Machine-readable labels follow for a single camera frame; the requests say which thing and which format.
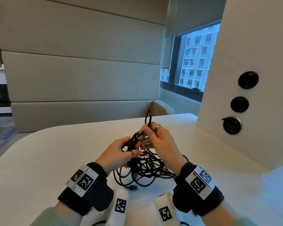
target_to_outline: silver ring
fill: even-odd
[[[133,152],[132,150],[131,150],[130,152],[131,152],[131,154],[132,154],[132,158],[134,158],[134,156],[135,156],[135,155],[134,155],[134,152]]]
[[[155,131],[157,131],[160,127],[161,127],[161,125],[160,125],[160,124],[156,125],[156,127],[155,127]]]

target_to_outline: cable bundle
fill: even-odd
[[[145,118],[145,124],[147,123],[148,115],[149,115],[148,127],[150,127],[151,120],[152,120],[151,109],[148,109],[148,112]],[[122,151],[124,151],[123,150],[124,147],[127,147],[126,151],[134,150],[134,147],[137,144],[142,134],[143,133],[139,133],[139,132],[135,133],[132,136],[132,138],[128,141],[128,143],[126,143],[122,147]],[[128,172],[127,175],[124,175],[124,176],[121,175],[122,167],[119,170],[113,171],[113,175],[114,175],[114,179],[117,182],[117,184],[127,189],[130,189],[130,190],[137,189],[136,185],[131,185],[133,182],[135,182],[139,186],[147,187],[147,186],[150,186],[154,182],[155,178],[169,179],[169,178],[175,177],[175,174],[168,170],[164,162],[160,158],[157,157],[157,154],[151,152],[149,149],[144,150],[141,156],[137,158],[132,158],[130,161],[128,161],[127,164],[128,164],[128,167],[130,168],[130,171]],[[132,177],[132,181],[124,184],[122,182],[122,179],[128,177],[130,174]],[[139,180],[142,179],[143,177],[153,178],[153,179],[151,180],[150,183],[144,185],[144,184],[139,183]]]

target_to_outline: wrist strap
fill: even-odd
[[[203,199],[186,181],[186,178],[196,168],[197,165],[187,162],[182,167],[180,175],[174,178],[177,186],[173,190],[173,203],[178,210],[184,213],[192,210],[195,215],[204,216],[215,209],[224,200],[224,196],[215,186],[211,193]]]
[[[69,184],[70,186],[73,186],[76,183],[81,183],[76,185],[76,189],[80,190],[76,190],[78,194],[76,194],[70,187],[67,187],[58,197],[59,201],[63,202],[82,216],[85,216],[91,210],[91,207],[94,207],[99,212],[108,208],[112,202],[114,194],[113,190],[107,186],[107,174],[104,169],[95,162],[88,163],[87,167],[93,171],[91,173],[95,173],[96,175],[92,176],[90,173],[87,174],[86,171],[84,172],[80,170],[80,168],[68,181],[68,186]],[[95,180],[93,181],[93,179],[91,179],[91,185],[87,188],[87,191],[84,190],[87,187],[84,186],[87,185],[86,181],[90,181],[90,178],[92,177],[94,177]]]

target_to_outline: black round socket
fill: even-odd
[[[245,97],[236,97],[231,101],[230,107],[236,113],[243,113],[248,109],[249,103]]]
[[[237,135],[242,130],[242,122],[237,117],[222,118],[223,128],[230,135]]]
[[[238,84],[242,89],[251,89],[257,85],[258,81],[259,75],[254,71],[248,71],[239,77]]]

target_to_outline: window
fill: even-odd
[[[161,71],[161,87],[202,100],[220,24],[176,36],[171,68]]]

